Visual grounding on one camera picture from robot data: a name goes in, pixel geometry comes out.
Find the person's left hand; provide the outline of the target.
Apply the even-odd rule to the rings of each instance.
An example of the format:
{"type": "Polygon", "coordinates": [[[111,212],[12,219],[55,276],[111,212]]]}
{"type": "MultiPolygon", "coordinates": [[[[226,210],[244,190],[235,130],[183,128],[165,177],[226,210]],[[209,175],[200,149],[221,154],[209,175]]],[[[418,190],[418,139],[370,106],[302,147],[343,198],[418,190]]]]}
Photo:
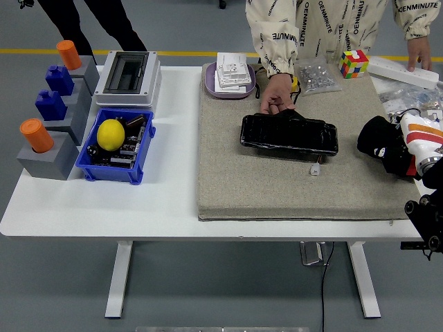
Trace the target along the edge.
{"type": "Polygon", "coordinates": [[[416,63],[421,64],[421,69],[432,70],[431,47],[427,36],[409,39],[407,50],[408,64],[406,68],[409,72],[415,70],[416,63]]]}

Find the person's right hand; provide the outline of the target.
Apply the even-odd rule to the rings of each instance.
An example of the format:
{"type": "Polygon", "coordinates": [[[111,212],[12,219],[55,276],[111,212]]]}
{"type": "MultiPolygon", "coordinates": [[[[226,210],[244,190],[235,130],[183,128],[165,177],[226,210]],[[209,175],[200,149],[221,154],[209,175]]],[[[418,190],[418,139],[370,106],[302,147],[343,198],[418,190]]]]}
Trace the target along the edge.
{"type": "Polygon", "coordinates": [[[278,73],[269,79],[262,94],[260,113],[275,115],[286,109],[295,109],[291,99],[292,76],[288,73],[278,73]]]}

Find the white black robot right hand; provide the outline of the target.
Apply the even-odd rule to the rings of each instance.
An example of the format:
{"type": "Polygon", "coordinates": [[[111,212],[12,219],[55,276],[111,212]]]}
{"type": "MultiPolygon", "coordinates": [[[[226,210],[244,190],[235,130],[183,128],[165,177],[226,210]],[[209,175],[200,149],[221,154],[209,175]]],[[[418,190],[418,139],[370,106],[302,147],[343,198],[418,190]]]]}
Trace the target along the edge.
{"type": "Polygon", "coordinates": [[[399,123],[389,122],[387,130],[372,153],[388,173],[420,177],[442,160],[442,130],[436,121],[407,113],[399,123]]]}

